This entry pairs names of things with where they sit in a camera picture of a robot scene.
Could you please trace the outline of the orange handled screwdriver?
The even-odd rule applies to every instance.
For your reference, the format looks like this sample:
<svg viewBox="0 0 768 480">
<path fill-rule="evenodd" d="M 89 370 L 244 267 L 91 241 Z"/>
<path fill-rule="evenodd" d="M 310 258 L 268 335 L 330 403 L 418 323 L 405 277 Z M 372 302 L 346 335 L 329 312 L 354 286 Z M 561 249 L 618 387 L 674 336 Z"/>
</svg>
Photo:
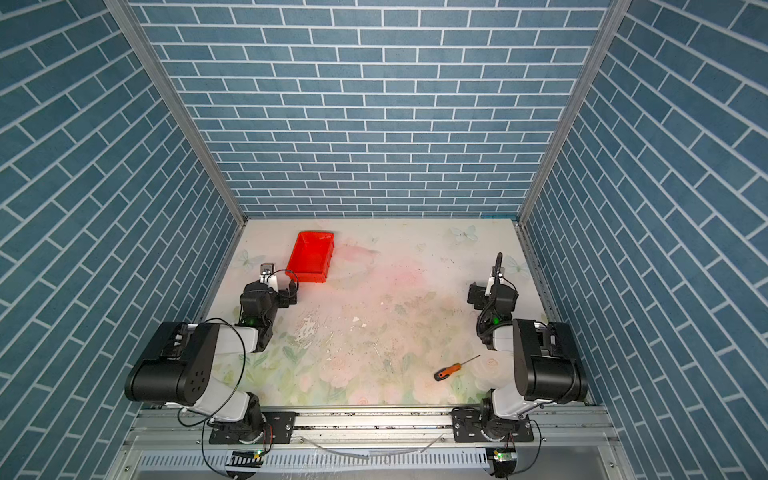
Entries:
<svg viewBox="0 0 768 480">
<path fill-rule="evenodd" d="M 470 363 L 470 362 L 472 362 L 473 360 L 475 360 L 477 358 L 479 358 L 479 355 L 475 355 L 474 357 L 472 357 L 472 358 L 470 358 L 470 359 L 468 359 L 468 360 L 466 360 L 464 362 L 456 362 L 456 363 L 453 363 L 453 364 L 448 365 L 446 367 L 443 367 L 443 368 L 437 370 L 433 374 L 433 378 L 437 382 L 444 381 L 444 380 L 448 379 L 450 376 L 452 376 L 453 374 L 455 374 L 458 371 L 460 371 L 465 364 Z"/>
</svg>

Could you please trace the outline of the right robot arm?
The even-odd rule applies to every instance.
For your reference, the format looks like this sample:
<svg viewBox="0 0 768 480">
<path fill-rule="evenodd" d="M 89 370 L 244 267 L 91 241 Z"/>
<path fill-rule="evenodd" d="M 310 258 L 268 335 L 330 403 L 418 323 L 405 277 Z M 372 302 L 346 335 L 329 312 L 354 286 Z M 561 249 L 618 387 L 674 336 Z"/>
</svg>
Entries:
<svg viewBox="0 0 768 480">
<path fill-rule="evenodd" d="M 582 402 L 588 379 L 571 327 L 562 322 L 514 316 L 519 292 L 506 279 L 498 253 L 485 286 L 473 283 L 467 302 L 479 312 L 476 335 L 491 351 L 512 355 L 513 382 L 488 391 L 480 407 L 480 427 L 499 438 L 537 408 Z"/>
</svg>

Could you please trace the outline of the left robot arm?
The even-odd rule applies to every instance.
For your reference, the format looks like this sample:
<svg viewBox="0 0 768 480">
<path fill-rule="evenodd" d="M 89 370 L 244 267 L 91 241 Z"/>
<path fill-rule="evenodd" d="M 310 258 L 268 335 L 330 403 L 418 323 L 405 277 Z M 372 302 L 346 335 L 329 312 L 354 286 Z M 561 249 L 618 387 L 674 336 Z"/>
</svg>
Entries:
<svg viewBox="0 0 768 480">
<path fill-rule="evenodd" d="M 287 287 L 278 285 L 279 270 L 261 265 L 258 280 L 247 284 L 235 323 L 211 318 L 201 323 L 164 322 L 128 374 L 124 392 L 133 402 L 175 403 L 200 415 L 203 424 L 229 430 L 236 443 L 255 443 L 270 432 L 258 397 L 213 378 L 214 360 L 241 356 L 240 377 L 248 355 L 261 353 L 273 336 L 280 309 L 297 303 L 297 274 L 284 269 Z"/>
</svg>

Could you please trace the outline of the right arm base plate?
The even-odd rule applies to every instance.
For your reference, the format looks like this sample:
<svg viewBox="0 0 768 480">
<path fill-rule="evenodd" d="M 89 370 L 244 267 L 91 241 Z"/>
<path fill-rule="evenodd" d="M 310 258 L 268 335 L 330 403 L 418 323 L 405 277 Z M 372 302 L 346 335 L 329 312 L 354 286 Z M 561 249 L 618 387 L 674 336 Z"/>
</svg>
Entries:
<svg viewBox="0 0 768 480">
<path fill-rule="evenodd" d="M 531 424 L 523 420 L 501 419 L 474 407 L 455 407 L 450 411 L 456 443 L 532 442 Z"/>
</svg>

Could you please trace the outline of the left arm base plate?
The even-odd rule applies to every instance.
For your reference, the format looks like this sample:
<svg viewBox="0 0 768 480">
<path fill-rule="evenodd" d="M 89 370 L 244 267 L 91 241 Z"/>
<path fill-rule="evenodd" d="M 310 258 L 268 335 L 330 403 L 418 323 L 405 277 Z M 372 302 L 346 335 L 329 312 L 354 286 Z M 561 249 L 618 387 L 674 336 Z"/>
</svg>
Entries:
<svg viewBox="0 0 768 480">
<path fill-rule="evenodd" d="M 249 416 L 237 422 L 212 421 L 208 443 L 211 445 L 263 446 L 289 444 L 297 414 L 293 411 L 267 411 L 254 422 Z"/>
</svg>

